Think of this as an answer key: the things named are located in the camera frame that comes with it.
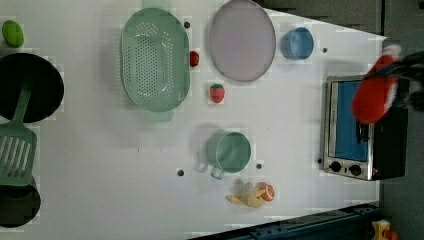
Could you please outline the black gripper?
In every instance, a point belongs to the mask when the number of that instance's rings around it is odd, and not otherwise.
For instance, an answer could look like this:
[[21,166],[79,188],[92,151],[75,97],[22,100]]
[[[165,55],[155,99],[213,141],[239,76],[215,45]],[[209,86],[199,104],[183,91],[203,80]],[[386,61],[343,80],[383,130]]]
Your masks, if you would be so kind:
[[396,77],[423,84],[423,52],[408,55],[395,63],[384,67],[376,76]]

